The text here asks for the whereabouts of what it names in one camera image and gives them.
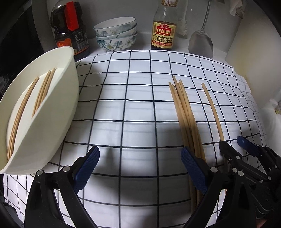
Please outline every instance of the bundle of chopsticks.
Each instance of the bundle of chopsticks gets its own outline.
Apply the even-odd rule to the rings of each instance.
[[[201,158],[206,162],[199,130],[184,85],[181,80],[177,82],[174,76],[173,76],[173,81],[175,85],[169,83],[169,87],[171,90],[171,94],[176,108],[176,113],[178,116],[183,144],[184,146],[188,146],[197,158]],[[218,127],[220,140],[223,141],[224,140],[223,132],[215,106],[204,83],[202,84],[202,87],[211,105],[216,120],[216,124]],[[193,213],[195,211],[196,206],[200,203],[202,199],[202,194],[200,191],[197,191],[195,189],[190,177],[189,177],[189,188],[190,188],[191,212]]]
[[[38,93],[37,98],[36,98],[36,102],[35,102],[35,105],[34,105],[32,116],[34,116],[35,112],[37,111],[37,109],[39,108],[39,106],[41,105],[43,100],[45,99],[45,97],[48,93],[51,81],[53,79],[55,70],[56,70],[55,68],[53,68],[52,71],[49,70],[46,77],[44,78],[44,81],[41,85],[41,88],[40,88],[39,93]],[[31,86],[29,87],[26,95],[24,96],[24,98],[22,100],[22,103],[19,107],[19,110],[17,112],[16,118],[15,118],[15,121],[14,121],[14,124],[13,124],[13,127],[12,127],[11,135],[10,135],[9,145],[8,145],[8,151],[7,151],[8,161],[10,160],[10,158],[13,155],[13,152],[14,152],[15,139],[16,139],[17,130],[18,130],[18,127],[19,127],[19,123],[21,121],[23,111],[25,109],[27,101],[28,101],[35,85],[37,84],[38,80],[39,80],[39,77],[36,77],[35,80],[33,81],[33,83],[31,84]]]

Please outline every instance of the blue and white bowl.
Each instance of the blue and white bowl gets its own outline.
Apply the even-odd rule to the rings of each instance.
[[[120,34],[117,34],[117,35],[108,36],[108,37],[97,37],[97,39],[99,39],[99,40],[112,40],[112,39],[116,39],[116,38],[129,37],[129,36],[135,35],[136,33],[137,33],[137,25],[135,27],[133,27],[132,29],[126,31],[126,32],[123,32],[123,33],[120,33]]]
[[[108,37],[126,32],[134,28],[137,20],[134,17],[117,17],[95,25],[97,37]]]
[[[123,38],[117,38],[111,40],[100,40],[99,37],[96,37],[96,40],[99,46],[107,52],[124,51],[129,49],[135,43],[136,36],[137,34],[129,37],[123,37]]]

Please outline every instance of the glass bottle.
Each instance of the glass bottle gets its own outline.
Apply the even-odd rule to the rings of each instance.
[[[159,0],[154,15],[151,49],[171,50],[178,22],[176,5],[178,0]]]

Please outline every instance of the metal spatula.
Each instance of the metal spatula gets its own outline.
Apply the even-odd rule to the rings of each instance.
[[[211,0],[208,2],[207,12],[202,28],[191,35],[188,46],[189,53],[201,55],[207,58],[212,58],[214,53],[212,40],[204,30],[208,20],[210,6]]]

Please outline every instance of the red cap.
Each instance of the red cap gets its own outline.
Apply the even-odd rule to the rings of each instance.
[[[66,7],[64,9],[64,15],[66,20],[66,25],[70,31],[74,31],[79,28],[74,2],[66,3]]]

